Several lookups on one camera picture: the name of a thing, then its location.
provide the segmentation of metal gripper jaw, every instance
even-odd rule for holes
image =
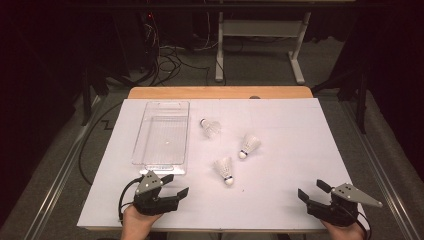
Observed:
[[[322,180],[317,186],[326,193],[331,193],[331,204],[325,205],[309,199],[309,196],[298,189],[298,197],[307,207],[307,213],[335,226],[346,227],[353,224],[358,217],[358,203],[382,207],[383,204],[360,191],[351,184],[342,184],[333,188]]]
[[[159,178],[153,171],[149,171],[143,175],[134,195],[133,204],[137,211],[150,216],[176,211],[179,201],[187,196],[188,188],[178,192],[176,196],[159,197],[162,186],[173,180],[173,174]]]

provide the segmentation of gray carpet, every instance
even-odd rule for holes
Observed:
[[[294,46],[294,41],[285,40],[274,43],[243,42],[235,39],[225,41],[224,49],[227,50],[224,57],[226,84],[229,86],[243,85],[296,85],[292,74],[290,63],[286,52]],[[312,87],[325,81],[331,73],[331,69],[343,44],[329,39],[319,43],[305,43],[302,46],[299,62],[306,80],[306,85]],[[215,50],[186,52],[178,50],[178,56],[185,63],[197,67],[182,66],[181,71],[170,81],[164,82],[166,86],[203,86],[222,85],[214,82]],[[162,65],[163,69],[172,68]],[[164,79],[168,73],[160,73]],[[92,120],[92,125],[99,117],[105,114],[91,132],[81,154],[81,167],[87,180],[92,181],[100,164],[108,139],[111,136],[114,121],[119,113],[119,102],[126,98],[128,89],[115,85],[110,80],[110,94],[102,98],[98,106],[98,112]],[[402,232],[398,220],[392,214],[388,202],[390,196],[382,190],[384,186],[376,178],[375,171],[370,164],[369,151],[363,146],[363,140],[358,134],[356,127],[352,124],[349,115],[354,102],[339,102],[336,98],[337,90],[324,90],[318,97],[327,118],[332,134],[336,140],[343,161],[348,169],[353,183],[358,188],[381,200],[384,208],[365,207],[369,218],[373,239],[414,239],[405,237],[408,233]],[[90,132],[89,128],[81,126],[83,119],[82,99],[75,103],[76,113],[68,121],[66,126],[58,133],[55,141],[50,146],[42,162],[34,172],[31,182],[28,184],[19,202],[13,209],[7,222],[0,232],[0,239],[24,239],[44,199],[49,194],[51,186],[55,183],[58,173],[63,170],[65,162],[73,146],[75,139],[83,131]],[[372,146],[373,154],[377,157],[384,168],[384,172],[390,179],[397,196],[405,206],[407,216],[416,228],[424,226],[424,187],[415,170],[409,164],[399,144],[381,116],[378,106],[368,94],[366,110],[366,138]],[[39,231],[31,232],[33,239],[99,239],[119,238],[119,231],[88,231],[76,227],[84,200],[86,199],[90,186],[84,181],[78,168],[78,161],[69,167],[69,176],[64,178],[63,188],[59,189],[56,196],[57,201],[53,203],[51,212],[43,212],[45,225],[40,225]],[[420,236],[424,236],[422,229],[417,229]],[[303,236],[292,235],[292,239],[303,239]],[[328,235],[308,234],[307,239],[329,239]]]

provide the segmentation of shuttlecock feathers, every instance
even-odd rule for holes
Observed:
[[[231,157],[225,157],[214,162],[214,167],[217,172],[224,178],[224,182],[227,185],[231,185],[234,182],[231,167]]]
[[[209,121],[206,119],[200,120],[200,126],[203,128],[203,133],[206,137],[212,138],[221,132],[221,124],[216,121]]]

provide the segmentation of white paper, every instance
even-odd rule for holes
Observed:
[[[105,155],[81,213],[78,226],[120,227],[118,201],[123,188],[139,177],[131,164],[144,107],[149,99],[125,100]],[[329,204],[330,195],[316,187],[351,182],[317,99],[192,99],[187,174],[175,176],[159,196],[189,187],[178,211],[160,218],[155,229],[222,231],[314,231],[323,225],[306,212],[298,188]],[[206,118],[221,123],[208,139],[200,127]],[[238,158],[246,133],[262,145]],[[234,184],[227,186],[213,161],[233,159]],[[136,184],[127,191],[131,202]]]

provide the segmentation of cable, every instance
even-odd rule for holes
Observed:
[[[147,74],[141,78],[139,78],[138,80],[136,80],[135,82],[137,84],[140,84],[142,82],[147,81],[149,78],[151,78],[153,75],[155,74],[155,65],[152,65],[149,69],[149,71],[147,72]]]
[[[208,43],[209,43],[209,39],[210,39],[210,36],[211,36],[211,22],[210,22],[209,12],[206,12],[206,17],[208,19],[208,38],[206,40],[205,46],[203,48],[201,48],[201,49],[195,49],[197,51],[201,51],[201,50],[207,49],[207,46],[208,46]]]
[[[158,75],[159,75],[159,63],[158,63],[157,59],[155,59],[154,67],[155,67],[155,76],[153,77],[152,81],[149,84],[150,87],[154,85],[154,83],[155,83],[155,81],[156,81],[156,79],[158,78]]]
[[[119,221],[121,222],[121,224],[124,221],[124,214],[122,213],[122,208],[128,204],[132,204],[132,202],[130,202],[130,203],[126,203],[122,205],[122,201],[124,200],[125,193],[127,192],[128,188],[130,188],[134,183],[140,183],[141,180],[143,180],[143,178],[144,176],[141,176],[139,178],[132,180],[131,182],[127,184],[127,186],[125,186],[124,190],[122,190],[121,197],[119,197],[119,203],[118,203],[118,216],[119,216]]]
[[[173,46],[163,46],[160,47],[162,54],[160,55],[162,59],[166,59],[165,61],[162,61],[161,63],[158,64],[158,69],[160,71],[166,72],[168,75],[161,79],[159,76],[157,78],[154,79],[154,81],[151,82],[151,84],[149,86],[158,86],[158,85],[164,85],[164,83],[168,80],[171,80],[172,78],[176,77],[181,69],[182,66],[187,66],[193,69],[199,69],[199,70],[206,70],[206,76],[205,76],[205,80],[207,81],[208,75],[209,75],[209,70],[210,67],[196,67],[190,64],[185,63],[181,58],[179,58],[178,53],[177,53],[177,47]],[[169,53],[163,53],[164,50],[171,50],[171,52]],[[167,63],[171,63],[173,65],[172,68],[170,69],[166,69],[163,67],[164,64]]]
[[[355,222],[359,225],[359,227],[362,229],[362,231],[364,232],[364,240],[369,240],[369,239],[371,239],[371,233],[372,233],[372,230],[371,230],[371,225],[370,225],[370,223],[369,223],[369,221],[368,221],[368,219],[361,213],[361,212],[359,212],[359,211],[357,211],[357,213],[359,213],[359,214],[361,214],[361,216],[365,219],[365,221],[367,221],[367,223],[368,223],[368,226],[370,227],[370,235],[369,236],[367,236],[368,234],[367,234],[367,230],[365,229],[365,227],[364,227],[364,225],[358,220],[358,218],[357,217],[354,217],[353,215],[352,215],[352,213],[350,213],[346,208],[344,208],[343,206],[340,206],[340,205],[337,205],[337,207],[338,208],[340,208],[341,210],[343,210],[345,213],[347,213],[352,219],[354,219],[355,220]]]
[[[227,77],[225,76],[224,68],[221,66],[221,64],[219,64],[218,59],[216,59],[216,64],[218,64],[219,68],[221,68],[224,86],[227,86]]]
[[[218,45],[218,41],[217,41],[217,42],[215,42],[214,44],[212,44],[212,45],[211,45],[211,46],[209,46],[209,47],[201,48],[201,49],[194,49],[194,51],[203,51],[203,50],[212,49],[212,48],[215,48],[217,45]]]
[[[103,117],[106,115],[106,114],[108,114],[110,111],[112,111],[114,108],[116,108],[117,106],[119,106],[119,105],[121,105],[123,102],[120,102],[120,103],[118,103],[118,104],[116,104],[116,105],[114,105],[114,106],[112,106],[110,109],[108,109],[105,113],[103,113],[98,119],[97,119],[97,121],[94,123],[94,125],[93,125],[93,127],[90,129],[90,131],[88,132],[88,135],[87,135],[87,137],[84,139],[84,142],[82,143],[82,147],[81,147],[81,151],[79,152],[79,155],[78,155],[78,169],[79,169],[79,171],[80,171],[80,174],[81,174],[81,176],[82,176],[82,178],[84,179],[84,181],[88,184],[88,185],[93,185],[93,183],[90,181],[90,180],[88,180],[88,178],[87,178],[87,176],[85,176],[85,174],[84,174],[84,171],[83,171],[83,169],[82,169],[82,163],[81,163],[81,159],[82,159],[82,153],[83,153],[83,151],[84,151],[84,148],[85,148],[85,146],[86,146],[86,144],[87,144],[87,141],[88,141],[88,139],[90,138],[90,136],[91,136],[91,133],[93,132],[93,130],[94,130],[94,128],[97,126],[97,124],[100,122],[100,120],[102,120],[103,119]]]

